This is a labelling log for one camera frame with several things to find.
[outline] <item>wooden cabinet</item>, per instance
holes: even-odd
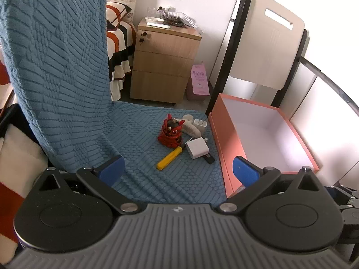
[[[143,18],[138,26],[130,97],[180,103],[201,39],[193,28],[157,28],[148,26]]]

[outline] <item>white bowl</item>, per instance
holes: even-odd
[[[164,19],[156,18],[156,17],[146,17],[146,21],[150,23],[158,23],[158,24],[164,23]]]

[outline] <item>red dragon toy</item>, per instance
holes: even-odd
[[[177,122],[168,114],[167,118],[163,121],[161,133],[158,136],[158,141],[168,148],[177,148],[182,143],[182,124],[185,120]]]

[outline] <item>floor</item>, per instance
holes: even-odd
[[[121,99],[120,101],[148,105],[148,106],[158,106],[158,107],[169,107],[176,109],[187,109],[187,110],[197,110],[206,112],[210,96],[206,98],[204,101],[189,101],[186,98],[186,94],[184,94],[183,101],[181,103],[173,105],[172,103],[166,102],[157,102],[157,101],[149,101],[149,100],[140,100],[140,99],[131,99],[130,98],[130,87],[131,87],[131,77],[126,75],[126,80],[123,83],[123,89],[121,90]]]

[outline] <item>yellow handle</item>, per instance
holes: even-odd
[[[165,156],[158,164],[157,169],[163,170],[166,168],[166,166],[171,163],[180,153],[182,153],[182,148],[177,147],[171,153],[169,153],[167,156]]]

